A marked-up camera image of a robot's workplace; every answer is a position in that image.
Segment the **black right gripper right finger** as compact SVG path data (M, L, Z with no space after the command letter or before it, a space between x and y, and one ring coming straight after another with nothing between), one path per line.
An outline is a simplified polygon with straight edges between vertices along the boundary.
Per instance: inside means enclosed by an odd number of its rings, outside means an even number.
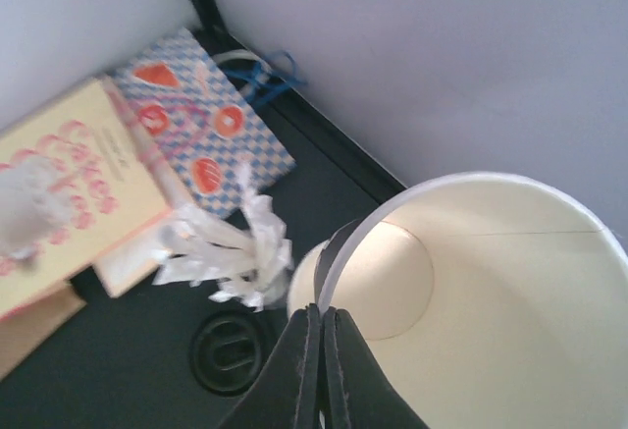
M322 356L326 428L427 426L393 388L348 311L331 307L325 312Z

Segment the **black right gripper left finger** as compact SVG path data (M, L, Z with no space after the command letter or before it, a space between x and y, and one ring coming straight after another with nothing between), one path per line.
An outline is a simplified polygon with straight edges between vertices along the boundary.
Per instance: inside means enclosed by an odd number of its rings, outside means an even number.
M313 429L319 426L322 324L314 304L290 317L259 377L221 428Z

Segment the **black printed paper cup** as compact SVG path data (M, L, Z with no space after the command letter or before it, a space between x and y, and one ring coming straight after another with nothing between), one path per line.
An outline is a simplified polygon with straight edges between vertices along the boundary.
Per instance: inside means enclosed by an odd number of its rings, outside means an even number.
M568 194L500 173L441 177L297 266L288 310L347 310L433 428L623 428L627 255Z

